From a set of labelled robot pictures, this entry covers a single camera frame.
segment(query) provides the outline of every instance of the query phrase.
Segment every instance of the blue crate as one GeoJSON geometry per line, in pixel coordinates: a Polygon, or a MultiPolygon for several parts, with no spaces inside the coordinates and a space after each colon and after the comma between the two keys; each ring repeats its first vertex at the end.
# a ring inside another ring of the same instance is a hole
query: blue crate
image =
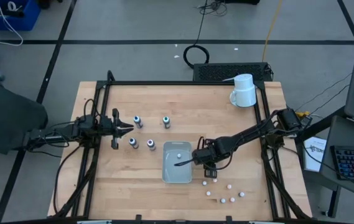
{"type": "MultiPolygon", "coordinates": [[[[0,0],[0,6],[7,5],[10,0],[0,0]]],[[[8,23],[15,30],[32,30],[35,22],[40,14],[40,7],[37,5],[35,0],[12,0],[17,6],[24,6],[24,17],[11,17],[6,16],[8,23]]],[[[0,30],[8,30],[5,22],[2,21],[2,17],[0,16],[0,30]]]]}

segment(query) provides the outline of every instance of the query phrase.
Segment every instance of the white cup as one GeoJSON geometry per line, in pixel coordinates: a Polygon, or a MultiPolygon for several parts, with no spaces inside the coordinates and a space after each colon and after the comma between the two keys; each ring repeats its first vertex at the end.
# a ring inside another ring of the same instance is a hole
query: white cup
{"type": "Polygon", "coordinates": [[[241,74],[234,77],[235,89],[231,92],[229,100],[232,105],[249,107],[256,104],[256,87],[251,74],[241,74]]]}

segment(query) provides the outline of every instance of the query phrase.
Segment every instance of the concrete floor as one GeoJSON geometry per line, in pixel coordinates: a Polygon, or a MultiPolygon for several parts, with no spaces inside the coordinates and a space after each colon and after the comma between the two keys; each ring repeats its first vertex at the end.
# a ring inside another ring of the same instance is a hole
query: concrete floor
{"type": "MultiPolygon", "coordinates": [[[[117,80],[191,80],[193,72],[182,59],[187,45],[178,43],[197,37],[201,15],[193,7],[203,2],[77,0],[65,40],[149,41],[148,44],[114,41],[107,45],[89,42],[62,45],[43,102],[50,124],[70,120],[80,81],[104,80],[109,69],[117,80]],[[158,44],[156,40],[175,40],[175,43],[158,44]]],[[[354,0],[343,2],[354,23],[354,0]]],[[[36,100],[70,3],[71,0],[64,0],[62,4],[54,1],[49,10],[41,12],[34,30],[21,32],[25,40],[49,42],[31,42],[21,47],[0,45],[0,71],[6,76],[6,88],[36,100]]],[[[276,0],[261,0],[257,6],[229,4],[226,16],[205,17],[200,38],[264,40],[276,6],[276,0]]],[[[1,39],[16,38],[9,32],[0,32],[1,39]]],[[[354,36],[337,1],[284,0],[271,40],[354,40],[354,36]]],[[[214,42],[203,46],[209,50],[213,63],[259,62],[263,52],[262,44],[214,42]]],[[[189,53],[192,63],[203,62],[203,57],[194,50],[189,53]]],[[[266,61],[272,66],[275,81],[283,85],[287,104],[297,108],[352,71],[354,42],[342,45],[271,44],[266,61]]],[[[348,82],[349,78],[302,110],[316,109],[348,82]]],[[[346,94],[344,91],[317,114],[327,116],[344,105],[346,94]]],[[[59,149],[47,147],[45,150],[61,154],[59,149]]],[[[0,198],[15,156],[15,153],[0,154],[0,198]]],[[[58,165],[57,158],[26,155],[4,222],[46,216],[58,165]]],[[[337,217],[329,219],[320,212],[328,207],[331,192],[315,183],[307,181],[306,184],[314,217],[354,223],[353,193],[342,191],[337,217]]]]}

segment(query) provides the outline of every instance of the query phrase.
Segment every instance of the wooden tabletop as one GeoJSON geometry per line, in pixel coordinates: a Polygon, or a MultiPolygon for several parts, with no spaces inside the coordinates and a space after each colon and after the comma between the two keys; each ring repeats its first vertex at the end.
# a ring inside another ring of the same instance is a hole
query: wooden tabletop
{"type": "MultiPolygon", "coordinates": [[[[83,105],[93,98],[95,85],[95,82],[80,83],[72,119],[83,114],[83,105]]],[[[133,116],[138,115],[144,127],[120,139],[118,150],[110,147],[110,136],[102,138],[90,219],[132,220],[141,214],[144,220],[225,220],[227,215],[234,220],[272,220],[259,140],[241,146],[233,154],[231,165],[218,172],[217,183],[204,178],[202,166],[193,166],[193,180],[189,184],[162,181],[163,144],[166,141],[188,141],[194,150],[200,136],[230,136],[256,124],[253,107],[236,108],[230,104],[232,89],[233,86],[111,86],[108,116],[111,117],[111,109],[117,108],[121,121],[133,124],[133,116]],[[170,129],[162,125],[164,116],[170,117],[170,129]],[[137,139],[139,149],[128,144],[131,137],[137,139]],[[155,151],[146,146],[148,139],[156,143],[155,151]],[[244,192],[245,196],[239,197],[239,192],[244,192]],[[236,199],[234,203],[229,202],[231,197],[236,199]],[[220,203],[221,198],[227,202],[220,203]]],[[[271,112],[286,107],[279,82],[266,83],[266,93],[271,112]]],[[[260,96],[259,105],[264,119],[260,96]]],[[[285,139],[285,143],[286,147],[296,149],[293,140],[285,139]]],[[[62,158],[76,146],[75,143],[66,148],[62,158]]],[[[58,208],[75,190],[82,152],[80,149],[71,156],[60,172],[58,208]]],[[[279,158],[286,190],[311,217],[297,155],[281,149],[279,158]]],[[[226,163],[227,160],[221,161],[217,166],[226,163]]],[[[275,194],[278,214],[282,217],[280,195],[277,190],[275,194]]],[[[84,192],[79,214],[83,213],[85,196],[84,192]]],[[[49,215],[53,213],[50,206],[49,215]]]]}

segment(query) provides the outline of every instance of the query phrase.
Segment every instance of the small vial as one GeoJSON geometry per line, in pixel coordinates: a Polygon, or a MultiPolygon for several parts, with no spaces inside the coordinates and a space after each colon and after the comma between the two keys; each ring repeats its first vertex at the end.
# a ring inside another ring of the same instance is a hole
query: small vial
{"type": "Polygon", "coordinates": [[[151,139],[147,140],[147,146],[149,147],[149,149],[150,149],[151,151],[153,151],[153,150],[156,149],[156,145],[154,144],[154,141],[151,140],[151,139]]]}
{"type": "Polygon", "coordinates": [[[137,128],[142,128],[144,126],[139,116],[134,117],[134,123],[137,126],[137,128]]]}
{"type": "Polygon", "coordinates": [[[170,118],[169,118],[169,117],[165,116],[165,117],[163,118],[163,123],[164,123],[164,127],[165,127],[166,129],[169,129],[169,128],[170,128],[171,124],[170,124],[170,118]]]}
{"type": "Polygon", "coordinates": [[[128,143],[135,149],[137,149],[139,147],[138,142],[134,138],[130,138],[128,143]]]}

